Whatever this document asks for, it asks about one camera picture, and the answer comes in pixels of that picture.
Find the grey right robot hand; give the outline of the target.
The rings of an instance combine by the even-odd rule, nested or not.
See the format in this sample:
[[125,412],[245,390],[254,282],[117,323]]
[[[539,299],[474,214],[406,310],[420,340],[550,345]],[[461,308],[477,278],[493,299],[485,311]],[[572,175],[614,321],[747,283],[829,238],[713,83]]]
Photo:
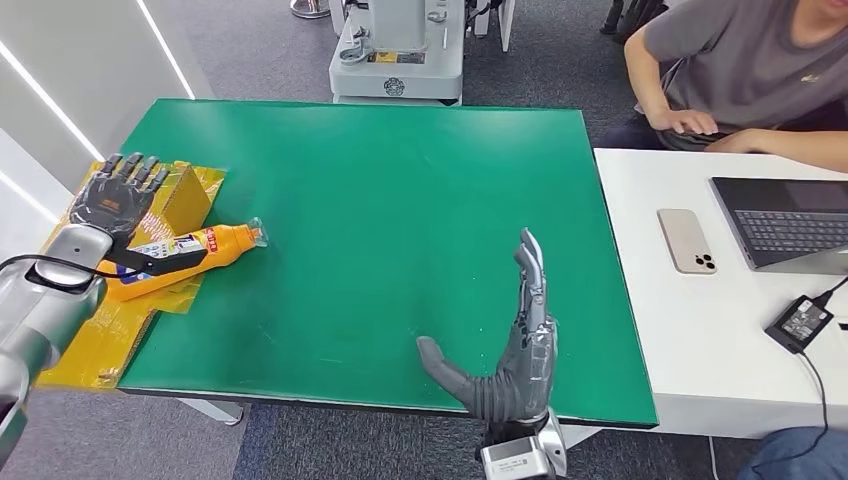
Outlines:
[[416,339],[420,363],[473,417],[490,423],[536,422],[548,415],[557,359],[557,325],[549,312],[543,251],[528,228],[513,255],[519,266],[518,309],[495,371],[473,376],[450,362],[436,341]]

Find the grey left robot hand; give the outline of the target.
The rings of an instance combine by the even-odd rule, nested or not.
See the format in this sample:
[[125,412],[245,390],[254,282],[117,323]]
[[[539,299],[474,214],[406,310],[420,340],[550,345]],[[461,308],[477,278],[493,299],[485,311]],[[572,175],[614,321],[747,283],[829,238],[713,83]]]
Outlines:
[[136,228],[169,175],[170,170],[161,167],[155,156],[113,154],[75,197],[70,222],[108,234],[112,246],[104,258],[126,269],[109,277],[126,278],[136,273],[165,275],[196,267],[206,257],[205,251],[197,250],[156,258],[129,248]]

